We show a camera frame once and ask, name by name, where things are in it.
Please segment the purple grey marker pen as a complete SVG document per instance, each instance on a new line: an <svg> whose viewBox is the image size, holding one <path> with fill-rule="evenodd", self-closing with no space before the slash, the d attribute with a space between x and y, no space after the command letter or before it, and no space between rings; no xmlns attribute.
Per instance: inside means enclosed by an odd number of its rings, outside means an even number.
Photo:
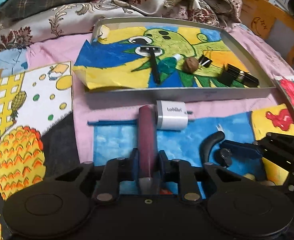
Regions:
<svg viewBox="0 0 294 240"><path fill-rule="evenodd" d="M153 174L158 150L155 113L149 105L140 107L138 112L138 152L140 192L153 194Z"/></svg>

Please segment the black curved hook clip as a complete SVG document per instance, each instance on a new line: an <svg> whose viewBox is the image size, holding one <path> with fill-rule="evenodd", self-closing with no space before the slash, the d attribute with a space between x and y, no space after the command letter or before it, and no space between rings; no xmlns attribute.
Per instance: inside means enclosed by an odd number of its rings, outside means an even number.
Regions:
<svg viewBox="0 0 294 240"><path fill-rule="evenodd" d="M202 165L209 163L212 149L225 139L225 134L222 131L217 131L206 137L200 144L199 156ZM232 165L232 153L229 149L220 146L214 153L214 160L222 167L229 167Z"/></svg>

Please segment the white charger plug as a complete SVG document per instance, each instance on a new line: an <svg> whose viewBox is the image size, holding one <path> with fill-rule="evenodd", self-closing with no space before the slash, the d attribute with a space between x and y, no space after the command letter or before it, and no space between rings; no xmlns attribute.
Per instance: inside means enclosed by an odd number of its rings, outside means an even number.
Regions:
<svg viewBox="0 0 294 240"><path fill-rule="evenodd" d="M157 100L155 115L158 130L182 131L187 128L189 116L185 102Z"/></svg>

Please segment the black binder clip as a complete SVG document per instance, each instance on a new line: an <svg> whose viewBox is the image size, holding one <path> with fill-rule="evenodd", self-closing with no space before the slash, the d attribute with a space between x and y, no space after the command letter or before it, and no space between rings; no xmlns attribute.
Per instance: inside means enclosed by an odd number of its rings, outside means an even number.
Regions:
<svg viewBox="0 0 294 240"><path fill-rule="evenodd" d="M198 65L201 66L201 67L209 68L210 64L212 63L212 60L210 58L206 57L205 55L202 55L199 58L198 63L199 63Z"/></svg>

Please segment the brown walnut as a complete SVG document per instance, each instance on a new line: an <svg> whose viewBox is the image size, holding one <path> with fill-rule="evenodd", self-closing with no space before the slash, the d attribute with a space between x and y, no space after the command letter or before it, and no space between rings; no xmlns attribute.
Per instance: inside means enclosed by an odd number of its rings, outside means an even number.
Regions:
<svg viewBox="0 0 294 240"><path fill-rule="evenodd" d="M184 60L182 70L186 73L192 74L194 73L199 66L199 60L195 57L187 57Z"/></svg>

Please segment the black safety razor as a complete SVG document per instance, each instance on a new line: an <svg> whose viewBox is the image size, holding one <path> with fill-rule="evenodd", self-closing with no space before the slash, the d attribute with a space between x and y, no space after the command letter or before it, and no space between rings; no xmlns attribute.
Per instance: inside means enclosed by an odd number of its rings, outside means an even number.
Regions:
<svg viewBox="0 0 294 240"><path fill-rule="evenodd" d="M140 52L148 53L150 55L150 65L151 65L151 73L156 84L160 84L160 74L157 68L157 60L155 53L161 53L162 50L160 47L155 46L141 46Z"/></svg>

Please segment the blue yellow red painting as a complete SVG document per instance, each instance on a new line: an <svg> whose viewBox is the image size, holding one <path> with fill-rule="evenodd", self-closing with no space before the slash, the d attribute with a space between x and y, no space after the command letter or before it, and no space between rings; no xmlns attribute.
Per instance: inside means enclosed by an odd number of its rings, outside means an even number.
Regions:
<svg viewBox="0 0 294 240"><path fill-rule="evenodd" d="M94 128L93 157L97 166L116 157L128 157L138 145L135 120L89 121L88 125ZM224 132L227 140L252 143L268 132L294 136L294 122L284 104L227 117L194 119L182 131L157 131L157 146L168 159L183 159L200 167L200 143L218 130ZM252 180L282 185L288 176L285 169L265 158L249 159L235 154L231 160L230 171Z"/></svg>

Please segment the grey metal tray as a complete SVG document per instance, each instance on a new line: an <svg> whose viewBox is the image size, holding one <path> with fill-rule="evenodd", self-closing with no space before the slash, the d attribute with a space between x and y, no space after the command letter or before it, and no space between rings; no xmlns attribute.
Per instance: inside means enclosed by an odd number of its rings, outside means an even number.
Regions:
<svg viewBox="0 0 294 240"><path fill-rule="evenodd" d="M73 70L100 107L263 98L274 88L225 30L168 18L99 20Z"/></svg>

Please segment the pineapple building painting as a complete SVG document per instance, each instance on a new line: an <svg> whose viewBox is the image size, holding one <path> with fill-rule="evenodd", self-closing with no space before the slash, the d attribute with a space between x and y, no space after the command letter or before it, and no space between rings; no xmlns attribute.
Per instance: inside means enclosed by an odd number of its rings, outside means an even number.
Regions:
<svg viewBox="0 0 294 240"><path fill-rule="evenodd" d="M4 202L79 162L72 65L55 63L0 78L0 239L11 235Z"/></svg>

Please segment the green dinosaur painting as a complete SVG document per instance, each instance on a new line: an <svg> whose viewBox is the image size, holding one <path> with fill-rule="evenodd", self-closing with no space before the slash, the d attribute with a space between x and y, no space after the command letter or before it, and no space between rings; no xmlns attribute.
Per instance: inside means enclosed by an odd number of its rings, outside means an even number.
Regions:
<svg viewBox="0 0 294 240"><path fill-rule="evenodd" d="M154 82L150 55L141 46L160 47L155 53L160 84ZM192 73L182 70L187 57L205 55L209 68L198 66ZM221 31L178 26L139 26L110 29L103 25L100 34L86 41L73 66L73 72L88 89L223 87L217 81L224 66L246 66L223 42Z"/></svg>

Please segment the pink bed sheet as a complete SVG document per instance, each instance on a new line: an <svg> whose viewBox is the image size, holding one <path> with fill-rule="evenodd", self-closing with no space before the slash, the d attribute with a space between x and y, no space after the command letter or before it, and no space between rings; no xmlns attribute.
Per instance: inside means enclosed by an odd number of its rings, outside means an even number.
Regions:
<svg viewBox="0 0 294 240"><path fill-rule="evenodd" d="M293 68L280 54L244 25L233 24L227 32L256 59L269 77L294 75ZM28 68L33 69L66 61L74 62L82 45L89 38L88 34L79 34L34 43L27 48L26 52ZM94 132L93 127L88 126L88 121L130 120L135 117L138 107L93 110L88 106L83 85L76 76L73 77L72 89L75 138L79 159L81 162L90 161L94 157ZM195 118L225 117L279 105L283 101L282 94L275 90L266 98L193 102L188 103L187 107L193 111Z"/></svg>

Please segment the light blue towel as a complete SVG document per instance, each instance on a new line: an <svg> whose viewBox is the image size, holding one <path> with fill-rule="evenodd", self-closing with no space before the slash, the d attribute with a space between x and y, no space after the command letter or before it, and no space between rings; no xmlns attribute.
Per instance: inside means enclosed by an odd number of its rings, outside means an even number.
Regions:
<svg viewBox="0 0 294 240"><path fill-rule="evenodd" d="M0 52L0 78L27 70L26 51L26 49L15 48Z"/></svg>

